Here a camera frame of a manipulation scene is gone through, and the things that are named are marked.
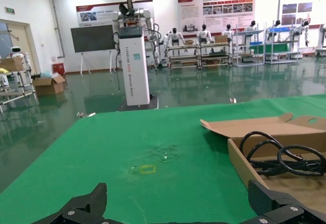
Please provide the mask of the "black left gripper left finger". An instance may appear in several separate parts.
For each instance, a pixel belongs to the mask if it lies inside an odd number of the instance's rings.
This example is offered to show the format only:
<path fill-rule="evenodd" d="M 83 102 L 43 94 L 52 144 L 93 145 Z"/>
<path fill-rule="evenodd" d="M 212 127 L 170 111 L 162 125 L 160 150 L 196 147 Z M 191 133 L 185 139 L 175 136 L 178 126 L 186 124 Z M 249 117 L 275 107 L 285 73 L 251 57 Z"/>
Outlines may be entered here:
<path fill-rule="evenodd" d="M 106 205 L 107 185 L 99 183 L 89 194 L 71 198 L 59 211 L 35 223 L 103 223 Z"/>

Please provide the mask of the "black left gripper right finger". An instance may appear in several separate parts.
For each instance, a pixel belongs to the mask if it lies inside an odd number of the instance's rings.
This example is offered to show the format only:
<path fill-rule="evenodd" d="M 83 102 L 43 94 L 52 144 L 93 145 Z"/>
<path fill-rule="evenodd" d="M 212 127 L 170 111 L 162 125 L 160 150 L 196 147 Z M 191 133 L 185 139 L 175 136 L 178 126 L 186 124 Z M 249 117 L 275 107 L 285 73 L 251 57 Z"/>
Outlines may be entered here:
<path fill-rule="evenodd" d="M 267 189 L 257 180 L 248 183 L 248 200 L 258 223 L 325 223 L 324 213 L 288 193 Z"/>

